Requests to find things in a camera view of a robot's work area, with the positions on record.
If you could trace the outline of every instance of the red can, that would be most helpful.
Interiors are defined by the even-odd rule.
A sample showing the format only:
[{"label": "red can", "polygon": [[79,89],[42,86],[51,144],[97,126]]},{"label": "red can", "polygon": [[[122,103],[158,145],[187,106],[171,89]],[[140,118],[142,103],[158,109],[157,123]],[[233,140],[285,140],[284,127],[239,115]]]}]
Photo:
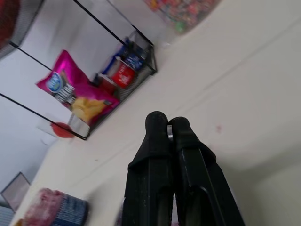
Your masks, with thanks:
[{"label": "red can", "polygon": [[134,76],[135,71],[125,63],[121,62],[119,69],[111,77],[111,80],[120,87],[125,88],[131,83]]}]

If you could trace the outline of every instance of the potato chips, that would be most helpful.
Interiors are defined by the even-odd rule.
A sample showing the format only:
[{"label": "potato chips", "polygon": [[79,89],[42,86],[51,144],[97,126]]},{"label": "potato chips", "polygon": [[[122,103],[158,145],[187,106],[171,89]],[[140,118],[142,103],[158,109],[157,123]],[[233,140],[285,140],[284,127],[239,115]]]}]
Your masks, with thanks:
[{"label": "potato chips", "polygon": [[51,94],[88,125],[115,108],[119,101],[90,84],[67,51],[63,51],[53,71],[37,86]]}]

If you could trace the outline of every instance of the wire basket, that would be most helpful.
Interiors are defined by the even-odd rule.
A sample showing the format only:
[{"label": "wire basket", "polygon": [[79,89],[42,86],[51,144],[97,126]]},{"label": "wire basket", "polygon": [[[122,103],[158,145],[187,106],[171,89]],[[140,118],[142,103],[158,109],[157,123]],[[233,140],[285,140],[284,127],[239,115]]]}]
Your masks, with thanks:
[{"label": "wire basket", "polygon": [[6,37],[0,41],[0,60],[19,47],[26,37],[44,0],[3,0],[0,29]]}]

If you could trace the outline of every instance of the brand logo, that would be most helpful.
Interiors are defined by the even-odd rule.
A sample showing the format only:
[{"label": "brand logo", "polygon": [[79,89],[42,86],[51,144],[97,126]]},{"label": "brand logo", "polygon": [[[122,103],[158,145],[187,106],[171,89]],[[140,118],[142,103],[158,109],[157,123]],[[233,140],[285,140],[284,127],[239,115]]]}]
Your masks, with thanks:
[{"label": "brand logo", "polygon": [[53,72],[46,86],[52,93],[58,93],[63,87],[63,80],[58,73]]}]

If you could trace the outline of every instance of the blue label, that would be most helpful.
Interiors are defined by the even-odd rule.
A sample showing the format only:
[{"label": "blue label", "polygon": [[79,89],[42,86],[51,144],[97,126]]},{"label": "blue label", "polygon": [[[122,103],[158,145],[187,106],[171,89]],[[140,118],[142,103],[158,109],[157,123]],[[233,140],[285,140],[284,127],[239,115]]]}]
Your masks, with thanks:
[{"label": "blue label", "polygon": [[63,87],[62,77],[53,72],[51,78],[46,82],[46,86],[52,93],[58,93]]},{"label": "blue label", "polygon": [[61,208],[52,226],[82,226],[86,211],[86,201],[64,194]]},{"label": "blue label", "polygon": [[130,56],[125,59],[125,63],[130,65],[134,70],[139,70],[142,66],[143,60],[140,60],[135,54],[130,54]]}]

